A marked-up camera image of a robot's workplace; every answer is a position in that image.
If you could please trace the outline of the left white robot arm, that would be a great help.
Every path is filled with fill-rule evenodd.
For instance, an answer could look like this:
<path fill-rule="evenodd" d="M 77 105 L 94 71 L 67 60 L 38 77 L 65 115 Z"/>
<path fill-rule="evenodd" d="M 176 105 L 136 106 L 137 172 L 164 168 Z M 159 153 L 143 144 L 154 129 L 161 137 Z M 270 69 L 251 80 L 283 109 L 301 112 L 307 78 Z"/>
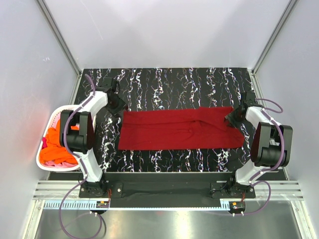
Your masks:
<path fill-rule="evenodd" d="M 92 183 L 90 191 L 96 197 L 103 197 L 108 185 L 102 182 L 102 169 L 94 154 L 95 133 L 93 119 L 102 109 L 106 109 L 113 117 L 123 116 L 127 104 L 119 97 L 119 84 L 114 78 L 108 78 L 106 85 L 95 87 L 89 75 L 85 78 L 92 86 L 92 92 L 73 110 L 60 113 L 60 145 L 73 155 L 80 166 L 84 179 Z"/>

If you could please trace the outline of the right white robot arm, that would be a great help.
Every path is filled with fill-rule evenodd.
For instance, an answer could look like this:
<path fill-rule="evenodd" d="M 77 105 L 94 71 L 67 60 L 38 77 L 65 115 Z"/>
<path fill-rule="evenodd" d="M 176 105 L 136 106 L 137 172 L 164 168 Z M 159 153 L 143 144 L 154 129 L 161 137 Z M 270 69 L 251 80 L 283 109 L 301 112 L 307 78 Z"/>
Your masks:
<path fill-rule="evenodd" d="M 268 111 L 281 114 L 283 108 L 272 100 L 264 99 L 276 105 L 278 110 L 264 107 L 258 101 L 255 93 L 244 92 L 239 106 L 224 118 L 231 127 L 239 128 L 242 122 L 247 121 L 255 129 L 251 159 L 234 172 L 226 185 L 228 195 L 234 198 L 248 187 L 253 187 L 255 180 L 266 172 L 285 167 L 290 161 L 293 129 L 268 114 Z"/>

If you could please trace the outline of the red t-shirt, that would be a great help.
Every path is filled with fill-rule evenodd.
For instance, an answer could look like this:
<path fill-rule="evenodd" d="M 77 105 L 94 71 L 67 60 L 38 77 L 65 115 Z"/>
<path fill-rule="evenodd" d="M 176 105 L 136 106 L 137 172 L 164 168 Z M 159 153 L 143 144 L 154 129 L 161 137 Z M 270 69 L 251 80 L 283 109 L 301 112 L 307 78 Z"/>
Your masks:
<path fill-rule="evenodd" d="M 240 148 L 244 136 L 224 120 L 232 107 L 125 112 L 119 150 Z"/>

